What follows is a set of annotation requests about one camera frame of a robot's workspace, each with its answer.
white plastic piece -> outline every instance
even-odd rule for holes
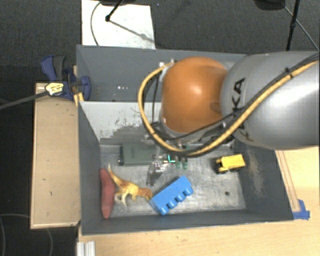
[[[171,59],[171,63],[172,63],[172,65],[174,65],[174,63],[175,63],[175,60],[174,60],[173,58]],[[165,64],[164,62],[159,62],[159,67],[162,67],[164,64]],[[162,70],[162,73],[161,73],[161,75],[159,76],[159,82],[162,83],[162,81],[163,81],[166,73],[167,73],[168,70],[172,67],[172,65],[171,65],[171,66],[167,66],[167,67],[165,67],[165,68]]]
[[[82,44],[95,46],[91,32],[91,14],[99,3],[82,0]],[[100,4],[92,16],[92,30],[100,46],[156,49],[151,8],[148,5],[122,4],[105,21],[113,6]]]
[[[96,256],[96,243],[94,241],[88,243],[78,242],[76,249],[77,256]]]

toy dinosaur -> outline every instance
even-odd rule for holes
[[[127,206],[126,204],[126,196],[127,195],[132,195],[132,200],[136,201],[136,197],[143,197],[147,199],[148,201],[153,197],[152,191],[149,188],[146,187],[139,187],[138,185],[127,181],[123,180],[119,177],[117,177],[113,171],[111,170],[110,164],[108,165],[108,172],[113,179],[114,183],[119,187],[119,191],[115,193],[115,200],[119,200],[118,198],[121,196],[121,202]]]

metal rod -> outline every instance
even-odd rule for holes
[[[290,50],[292,35],[293,35],[294,29],[297,25],[297,15],[298,15],[299,4],[300,4],[300,0],[295,0],[292,20],[291,20],[291,24],[290,24],[290,32],[289,32],[288,42],[286,44],[286,51]]]
[[[106,22],[109,22],[109,21],[110,21],[112,14],[114,14],[114,12],[118,9],[118,7],[122,4],[123,1],[124,1],[124,0],[120,0],[120,1],[115,5],[115,7],[112,9],[112,11],[111,11],[107,16],[105,16],[105,21],[106,21]]]

blue lego brick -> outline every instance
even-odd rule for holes
[[[305,203],[303,200],[298,199],[300,205],[300,211],[294,211],[293,218],[295,220],[309,220],[310,218],[310,211],[306,210]]]
[[[193,192],[190,181],[186,176],[182,176],[156,194],[149,202],[161,215],[166,215],[169,209],[175,208],[178,203],[184,201],[186,196],[192,195]]]

blue clamp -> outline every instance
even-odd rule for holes
[[[306,210],[305,203],[303,200],[298,199],[300,205],[300,211],[294,211],[293,218],[295,220],[309,220],[310,218],[310,211]]]
[[[91,84],[88,76],[82,76],[80,81],[72,71],[71,67],[64,69],[64,56],[49,55],[41,61],[42,72],[49,78],[50,83],[59,81],[63,84],[63,93],[59,97],[63,97],[72,101],[74,99],[74,92],[72,87],[78,87],[78,92],[83,93],[83,98],[87,101],[91,93]]]
[[[178,203],[184,201],[186,196],[192,195],[194,190],[186,176],[182,176],[156,194],[149,203],[161,215],[166,215],[169,209],[175,208]]]

